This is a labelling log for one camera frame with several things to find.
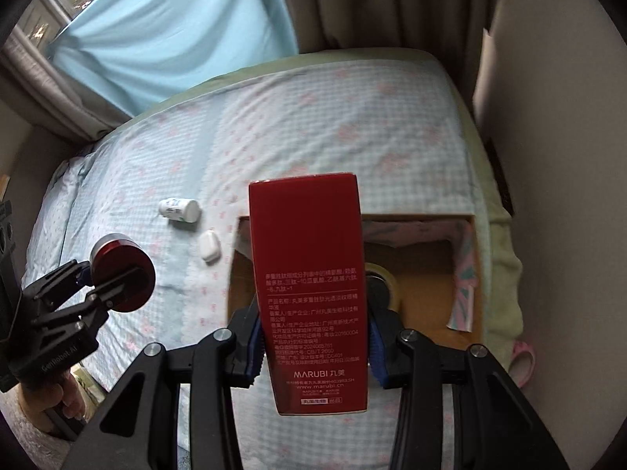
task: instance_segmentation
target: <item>bed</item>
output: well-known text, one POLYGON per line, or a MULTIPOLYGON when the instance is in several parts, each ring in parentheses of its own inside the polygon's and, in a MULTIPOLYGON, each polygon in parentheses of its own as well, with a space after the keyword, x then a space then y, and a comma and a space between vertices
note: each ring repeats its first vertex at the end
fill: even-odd
MULTIPOLYGON (((483 341, 507 366, 522 331, 510 216, 459 93, 432 56, 412 49, 325 51, 249 67, 124 124, 54 174, 23 284, 89 258, 109 232, 147 251, 157 271, 152 299, 134 313, 112 313, 100 349, 84 362, 110 389, 148 342, 193 344, 227 323, 234 230, 247 214, 249 182, 333 171, 357 174, 363 212, 475 215, 483 341), (201 220, 189 227, 161 218, 157 204, 171 196, 197 199, 201 220), (198 257, 205 229, 223 246, 211 266, 198 257)), ((264 367, 255 387, 233 393, 245 468, 386 468, 399 395, 374 380, 369 394, 359 416, 279 418, 264 367)), ((183 449, 187 402, 183 390, 183 449)), ((452 465, 452 447, 446 451, 443 468, 452 465)))

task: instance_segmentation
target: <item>white wall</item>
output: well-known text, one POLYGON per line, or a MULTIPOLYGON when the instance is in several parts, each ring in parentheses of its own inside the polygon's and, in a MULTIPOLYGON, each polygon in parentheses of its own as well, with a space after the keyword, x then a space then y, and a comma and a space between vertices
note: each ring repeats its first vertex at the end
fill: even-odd
POLYGON ((627 45, 597 0, 499 0, 475 99, 516 210, 527 389, 574 470, 627 415, 627 45))
POLYGON ((0 100, 0 175, 11 174, 20 146, 33 126, 0 100))
POLYGON ((52 174, 62 161, 76 154, 77 145, 71 145, 42 128, 34 128, 23 143, 4 198, 11 200, 13 233, 16 249, 13 264, 18 277, 26 267, 26 249, 33 226, 42 207, 52 174))

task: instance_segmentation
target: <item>beige curtain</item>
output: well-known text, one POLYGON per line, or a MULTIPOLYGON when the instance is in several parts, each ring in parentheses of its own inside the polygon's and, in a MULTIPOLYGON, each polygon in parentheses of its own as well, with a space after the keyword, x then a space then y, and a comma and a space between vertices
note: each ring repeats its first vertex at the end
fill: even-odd
POLYGON ((62 76, 17 27, 0 50, 0 98, 26 121, 74 143, 95 141, 130 119, 62 76))
POLYGON ((487 0, 286 0, 300 52, 411 47, 434 55, 470 103, 487 0))

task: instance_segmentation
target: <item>red box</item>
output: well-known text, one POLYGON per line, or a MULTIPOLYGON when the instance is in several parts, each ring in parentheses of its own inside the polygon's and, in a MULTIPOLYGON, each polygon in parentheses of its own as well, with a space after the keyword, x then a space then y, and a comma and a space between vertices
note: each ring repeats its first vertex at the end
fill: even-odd
POLYGON ((368 312, 357 179, 249 187, 255 286, 281 415, 366 410, 368 312))

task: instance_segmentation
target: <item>white pill bottle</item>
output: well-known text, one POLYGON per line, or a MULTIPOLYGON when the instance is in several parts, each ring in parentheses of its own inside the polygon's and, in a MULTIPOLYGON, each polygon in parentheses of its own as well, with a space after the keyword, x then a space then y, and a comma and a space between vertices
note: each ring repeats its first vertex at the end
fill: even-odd
POLYGON ((200 217, 200 205, 196 200, 168 198, 159 202, 159 213, 173 221, 196 222, 200 217))

